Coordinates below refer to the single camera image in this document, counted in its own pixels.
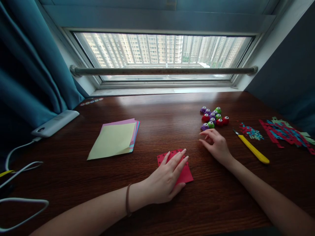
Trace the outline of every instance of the yellow utility knife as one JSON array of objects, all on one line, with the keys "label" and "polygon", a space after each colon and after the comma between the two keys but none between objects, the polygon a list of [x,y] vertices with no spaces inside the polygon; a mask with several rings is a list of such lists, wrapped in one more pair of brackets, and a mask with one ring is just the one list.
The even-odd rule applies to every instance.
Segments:
[{"label": "yellow utility knife", "polygon": [[235,129],[233,131],[238,135],[238,137],[245,143],[245,145],[254,153],[254,155],[264,164],[269,164],[270,161],[263,155],[261,154],[251,143],[243,136],[240,135],[238,132],[236,132]]}]

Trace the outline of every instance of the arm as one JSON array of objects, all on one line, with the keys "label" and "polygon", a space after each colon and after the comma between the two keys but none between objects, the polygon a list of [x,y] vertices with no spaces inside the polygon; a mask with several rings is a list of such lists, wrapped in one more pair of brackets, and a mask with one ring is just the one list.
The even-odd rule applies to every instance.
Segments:
[{"label": "arm", "polygon": [[234,159],[226,140],[215,129],[208,129],[200,134],[206,136],[200,142],[243,184],[281,233],[315,235],[315,220]]},{"label": "arm", "polygon": [[[145,180],[132,184],[129,189],[129,209],[134,212],[148,204],[168,202],[185,183],[175,183],[188,161],[186,149],[177,153],[168,163],[170,152],[161,165]],[[127,215],[127,187],[106,193],[78,205],[51,221],[31,235],[99,235]]]}]

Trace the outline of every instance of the curtain rod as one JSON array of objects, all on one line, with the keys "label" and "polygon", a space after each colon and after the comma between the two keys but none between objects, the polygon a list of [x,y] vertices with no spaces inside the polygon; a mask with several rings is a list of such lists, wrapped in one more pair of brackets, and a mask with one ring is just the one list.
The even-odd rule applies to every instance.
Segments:
[{"label": "curtain rod", "polygon": [[197,75],[197,74],[247,74],[254,75],[257,66],[250,68],[79,68],[70,66],[70,72],[75,77],[83,75]]}]

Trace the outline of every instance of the white cable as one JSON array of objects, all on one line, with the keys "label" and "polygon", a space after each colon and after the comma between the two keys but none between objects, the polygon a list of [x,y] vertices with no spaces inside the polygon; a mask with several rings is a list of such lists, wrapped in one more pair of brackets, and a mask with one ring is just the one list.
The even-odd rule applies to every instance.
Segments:
[{"label": "white cable", "polygon": [[47,200],[43,200],[43,199],[28,199],[28,198],[5,198],[5,199],[1,199],[1,202],[30,202],[30,203],[44,203],[45,206],[37,213],[35,213],[34,215],[32,215],[31,217],[29,217],[28,219],[22,221],[21,223],[11,227],[11,228],[1,228],[0,227],[0,233],[5,233],[8,232],[12,229],[15,229],[17,227],[19,227],[20,225],[24,224],[25,222],[29,221],[30,219],[34,218],[35,216],[37,216],[39,213],[41,213],[43,210],[45,210],[48,205],[49,202]]},{"label": "white cable", "polygon": [[[12,153],[13,153],[15,150],[17,150],[17,149],[19,149],[19,148],[22,148],[22,147],[24,147],[24,146],[30,145],[30,144],[32,144],[32,143],[34,143],[34,142],[38,142],[39,140],[41,140],[41,137],[36,137],[36,138],[34,138],[30,143],[24,144],[24,145],[19,146],[19,147],[16,147],[16,148],[14,148],[11,152],[9,152],[9,154],[8,154],[8,156],[7,156],[7,158],[6,158],[6,164],[5,164],[5,169],[6,169],[6,171],[10,171],[10,169],[9,169],[9,160],[10,160],[10,157],[11,157]],[[32,162],[31,164],[34,164],[34,163],[39,163],[39,165],[37,165],[37,166],[35,166],[35,167],[32,167],[32,168],[29,168],[29,169],[25,169],[24,171],[35,169],[35,168],[37,168],[37,167],[40,167],[41,164],[43,164],[43,162]]]},{"label": "white cable", "polygon": [[[41,140],[41,138],[40,138],[40,137],[36,137],[36,138],[34,138],[30,143],[14,148],[14,149],[8,154],[8,156],[7,156],[6,165],[5,165],[6,171],[9,171],[9,170],[10,170],[10,169],[9,169],[9,159],[10,159],[10,157],[11,157],[11,154],[12,154],[15,150],[17,150],[17,149],[19,149],[19,148],[21,148],[21,147],[27,146],[27,145],[29,145],[29,144],[32,144],[32,143],[34,143],[34,142],[37,142],[37,141],[39,141],[39,140]],[[28,164],[27,166],[23,167],[22,169],[20,169],[18,172],[14,172],[14,173],[13,173],[14,175],[13,175],[11,178],[9,178],[6,182],[4,182],[2,185],[0,185],[0,189],[1,189],[4,185],[6,185],[7,183],[9,183],[12,179],[14,179],[15,177],[17,177],[20,173],[22,173],[22,172],[24,172],[24,171],[27,171],[27,170],[31,170],[31,169],[37,168],[37,167],[39,167],[42,163],[43,163],[43,162],[32,162],[32,163]],[[39,164],[39,165],[37,165],[37,166],[35,166],[35,167],[32,167],[32,168],[28,168],[29,166],[31,166],[31,165],[33,165],[33,164]],[[22,221],[21,223],[19,223],[19,224],[13,226],[13,227],[11,227],[11,228],[1,228],[1,227],[0,227],[0,233],[8,232],[8,231],[10,231],[10,230],[12,230],[12,229],[15,229],[15,228],[19,227],[20,225],[24,224],[25,222],[29,221],[30,219],[32,219],[32,218],[34,218],[35,216],[37,216],[38,214],[40,214],[40,213],[41,213],[43,210],[45,210],[45,209],[48,207],[48,205],[49,205],[49,201],[47,201],[47,200],[43,200],[43,199],[28,199],[28,198],[4,198],[4,199],[0,199],[0,203],[1,203],[1,202],[44,203],[45,206],[44,206],[39,212],[35,213],[35,214],[32,215],[31,217],[27,218],[26,220]]]}]

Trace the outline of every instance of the desk surface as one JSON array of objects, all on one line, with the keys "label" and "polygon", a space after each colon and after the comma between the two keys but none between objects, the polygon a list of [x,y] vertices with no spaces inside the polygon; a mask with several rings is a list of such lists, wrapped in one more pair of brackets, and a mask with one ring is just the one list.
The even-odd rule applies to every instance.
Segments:
[{"label": "desk surface", "polygon": [[[24,149],[13,164],[19,169],[33,161],[42,167],[21,174],[12,183],[10,197],[47,199],[50,206],[35,219],[12,231],[29,234],[62,212],[109,191],[148,177],[157,167],[157,155],[187,148],[194,181],[173,201],[150,205],[112,226],[110,235],[202,235],[271,225],[245,188],[198,142],[202,106],[221,107],[230,117],[217,130],[226,138],[232,155],[254,174],[315,216],[315,158],[305,148],[279,149],[271,143],[258,119],[282,117],[247,92],[188,93],[106,97],[77,107],[80,116],[51,138]],[[135,118],[141,121],[134,152],[86,161],[102,124]],[[257,129],[265,140],[248,139],[269,160],[265,166],[232,131],[239,123]],[[1,226],[22,221],[37,206],[0,206]]]}]

